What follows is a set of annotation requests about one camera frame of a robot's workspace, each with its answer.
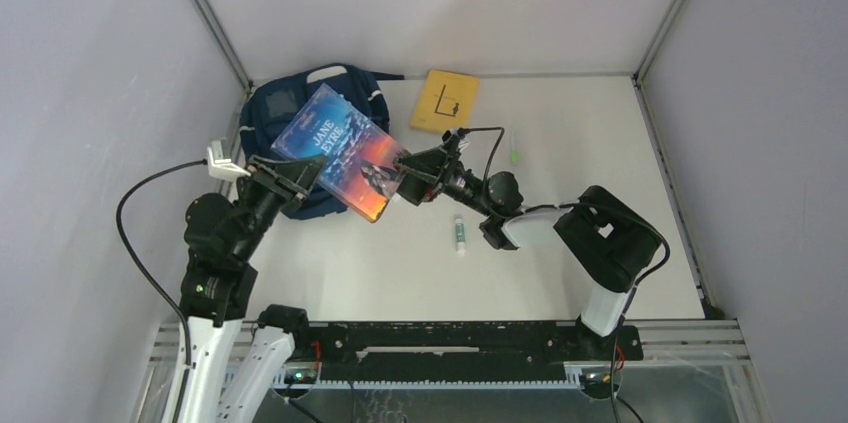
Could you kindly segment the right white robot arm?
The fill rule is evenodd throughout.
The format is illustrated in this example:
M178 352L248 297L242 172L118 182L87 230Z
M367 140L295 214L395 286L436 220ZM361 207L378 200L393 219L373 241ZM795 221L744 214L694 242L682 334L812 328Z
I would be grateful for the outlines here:
M418 206L440 195L483 215L479 229L496 250L562 244L591 278L577 324L579 349L605 358L618 343L616 330L640 282L671 256L665 237L599 185L574 202L527 207L515 175L476 176L456 150L434 148L400 156L400 196Z

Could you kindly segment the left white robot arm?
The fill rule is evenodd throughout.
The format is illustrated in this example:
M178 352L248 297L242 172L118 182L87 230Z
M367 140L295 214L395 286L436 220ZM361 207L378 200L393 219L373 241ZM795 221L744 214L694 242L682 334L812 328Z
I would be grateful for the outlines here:
M233 381L224 382L258 276L250 260L277 216L307 199L326 161L252 157L235 180L235 200L206 193L188 206L179 360L163 421L247 422L261 404L262 386L288 359L310 352L306 311L270 305L260 315L247 359Z

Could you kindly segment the yellow Little Prince book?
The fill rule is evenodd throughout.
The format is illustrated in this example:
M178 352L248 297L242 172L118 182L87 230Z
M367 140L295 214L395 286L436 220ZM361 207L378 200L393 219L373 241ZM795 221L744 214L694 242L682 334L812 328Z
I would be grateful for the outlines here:
M443 133L468 127L481 84L478 77L430 70L410 118L411 129Z

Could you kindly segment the Jane Eyre colourful book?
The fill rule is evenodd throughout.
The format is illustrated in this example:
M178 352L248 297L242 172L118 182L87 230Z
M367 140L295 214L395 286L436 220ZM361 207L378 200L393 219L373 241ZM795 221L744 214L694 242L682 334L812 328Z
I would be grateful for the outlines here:
M370 223L402 179L394 160L408 151L329 85L321 85L271 144L281 157L327 158L318 184Z

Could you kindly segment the navy blue student backpack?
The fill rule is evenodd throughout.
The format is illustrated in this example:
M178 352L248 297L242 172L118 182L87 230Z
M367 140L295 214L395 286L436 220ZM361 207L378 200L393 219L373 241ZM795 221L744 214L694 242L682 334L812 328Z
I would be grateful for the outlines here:
M272 80L244 104L239 136L246 157L326 159L305 202L285 216L304 221L352 210L370 223L380 219L401 181L395 160L406 151L390 134L379 85L391 78L330 64Z

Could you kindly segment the teal white glue stick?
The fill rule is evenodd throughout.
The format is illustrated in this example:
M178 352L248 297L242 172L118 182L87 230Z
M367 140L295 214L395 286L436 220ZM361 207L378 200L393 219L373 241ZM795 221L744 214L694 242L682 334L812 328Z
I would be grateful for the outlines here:
M460 215L454 217L454 237L456 252L460 256L466 254L466 234L464 219Z

